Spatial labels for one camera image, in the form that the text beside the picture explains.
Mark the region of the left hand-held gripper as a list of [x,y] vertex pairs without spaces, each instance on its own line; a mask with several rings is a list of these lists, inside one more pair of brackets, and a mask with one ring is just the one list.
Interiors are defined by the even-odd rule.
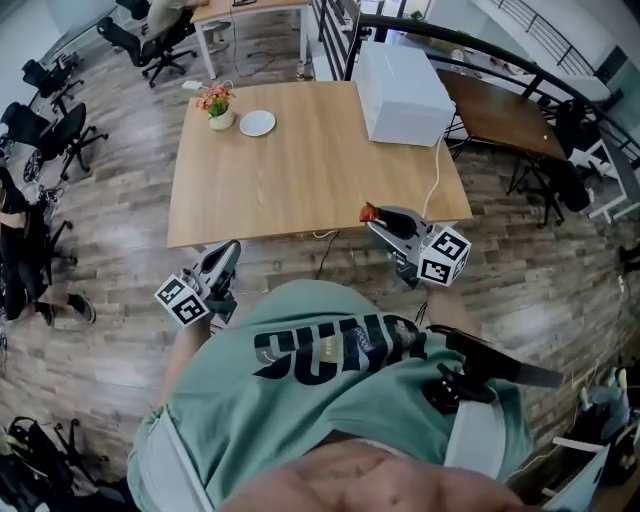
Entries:
[[240,255],[238,240],[215,244],[191,266],[172,274],[155,292],[155,299],[181,328],[209,314],[227,324],[237,307],[230,285]]

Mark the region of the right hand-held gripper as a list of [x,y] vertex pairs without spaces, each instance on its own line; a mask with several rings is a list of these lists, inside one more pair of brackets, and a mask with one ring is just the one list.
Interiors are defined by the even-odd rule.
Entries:
[[428,223],[407,209],[377,208],[366,222],[396,264],[396,274],[412,289],[422,281],[449,287],[464,269],[471,242],[446,224]]

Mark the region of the white round plate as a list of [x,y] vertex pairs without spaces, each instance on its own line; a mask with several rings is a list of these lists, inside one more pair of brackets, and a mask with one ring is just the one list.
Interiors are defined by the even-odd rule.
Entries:
[[244,115],[239,123],[241,133],[248,137],[261,137],[276,126],[276,117],[266,110],[254,110]]

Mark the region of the person's right forearm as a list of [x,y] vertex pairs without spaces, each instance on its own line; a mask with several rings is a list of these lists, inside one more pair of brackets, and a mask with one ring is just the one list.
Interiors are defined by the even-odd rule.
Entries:
[[481,331],[466,309],[457,287],[430,286],[427,288],[426,316],[431,324],[459,329],[479,337]]

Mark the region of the person's left forearm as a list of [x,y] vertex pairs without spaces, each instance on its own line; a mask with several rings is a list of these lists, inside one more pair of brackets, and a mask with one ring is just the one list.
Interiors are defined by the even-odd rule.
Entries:
[[182,328],[176,335],[168,365],[162,379],[157,405],[166,403],[172,386],[192,357],[210,338],[211,316],[205,316],[193,324]]

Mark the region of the white microwave oven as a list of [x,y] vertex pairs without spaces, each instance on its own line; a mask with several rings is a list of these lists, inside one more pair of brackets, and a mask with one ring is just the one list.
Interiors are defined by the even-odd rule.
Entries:
[[454,117],[454,103],[418,48],[366,41],[352,80],[374,142],[434,147]]

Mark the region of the dark wooden table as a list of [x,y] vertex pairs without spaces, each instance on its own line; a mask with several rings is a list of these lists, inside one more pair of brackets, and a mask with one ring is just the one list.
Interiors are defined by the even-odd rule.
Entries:
[[567,159],[551,125],[530,99],[463,74],[440,70],[438,76],[471,140]]

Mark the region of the flowers in white pot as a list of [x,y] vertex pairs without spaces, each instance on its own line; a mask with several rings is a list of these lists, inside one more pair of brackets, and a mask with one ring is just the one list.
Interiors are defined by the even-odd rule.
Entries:
[[207,114],[209,126],[214,131],[229,129],[235,121],[231,100],[235,97],[233,83],[229,80],[201,86],[196,96],[196,107]]

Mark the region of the black chest-mounted device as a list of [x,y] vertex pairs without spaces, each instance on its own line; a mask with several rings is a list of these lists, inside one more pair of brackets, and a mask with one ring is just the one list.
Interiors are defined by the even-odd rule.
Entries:
[[461,401],[491,404],[497,397],[488,385],[492,379],[550,389],[559,388],[563,382],[561,373],[516,360],[457,328],[435,324],[427,330],[444,334],[446,348],[463,356],[459,370],[439,363],[440,379],[422,386],[424,397],[442,414],[456,413]]

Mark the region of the person's green t-shirt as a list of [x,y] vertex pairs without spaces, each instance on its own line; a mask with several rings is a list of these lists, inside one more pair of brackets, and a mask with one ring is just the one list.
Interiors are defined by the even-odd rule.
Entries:
[[[132,498],[141,512],[217,512],[263,473],[347,439],[447,467],[453,421],[422,393],[439,363],[461,364],[443,335],[351,288],[279,286],[237,325],[211,332],[145,418],[128,462]],[[531,439],[519,391],[501,383],[497,392],[506,450],[490,479],[506,487]]]

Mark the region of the pile of floor equipment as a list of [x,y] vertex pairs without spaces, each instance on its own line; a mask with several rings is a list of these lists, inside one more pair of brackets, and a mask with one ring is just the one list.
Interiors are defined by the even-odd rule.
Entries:
[[44,159],[39,150],[34,150],[28,158],[23,169],[23,181],[31,185],[37,202],[58,203],[64,194],[64,188],[60,185],[46,188],[42,183],[42,169]]

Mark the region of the black metal railing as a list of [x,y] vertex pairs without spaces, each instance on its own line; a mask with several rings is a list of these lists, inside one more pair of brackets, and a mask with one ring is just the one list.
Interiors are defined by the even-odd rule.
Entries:
[[552,111],[551,103],[563,101],[561,95],[583,103],[589,119],[599,124],[634,170],[640,169],[640,141],[634,139],[605,111],[605,102],[591,99],[567,81],[553,76],[533,62],[459,31],[412,18],[384,16],[381,8],[374,14],[364,13],[355,0],[310,0],[310,5],[318,26],[318,41],[323,45],[331,76],[335,80],[351,79],[356,57],[364,40],[373,37],[377,42],[384,42],[390,31],[462,46],[514,65],[522,69],[531,80],[525,82],[520,77],[507,76],[486,66],[458,62],[434,53],[428,53],[427,56],[434,61],[458,64],[512,83],[521,89],[524,97],[536,94],[542,98],[543,109],[548,113]]

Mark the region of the white shelf unit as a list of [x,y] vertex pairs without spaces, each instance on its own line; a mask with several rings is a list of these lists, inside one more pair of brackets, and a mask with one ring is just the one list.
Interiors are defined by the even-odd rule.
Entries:
[[595,76],[568,82],[590,101],[570,161],[590,174],[588,217],[611,223],[640,210],[640,74],[620,72],[609,85]]

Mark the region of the white stool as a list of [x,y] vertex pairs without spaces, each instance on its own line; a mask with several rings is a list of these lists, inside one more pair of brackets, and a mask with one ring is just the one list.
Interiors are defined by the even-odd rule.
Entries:
[[217,21],[203,28],[205,42],[210,54],[226,50],[229,43],[224,38],[224,32],[231,27],[229,21]]

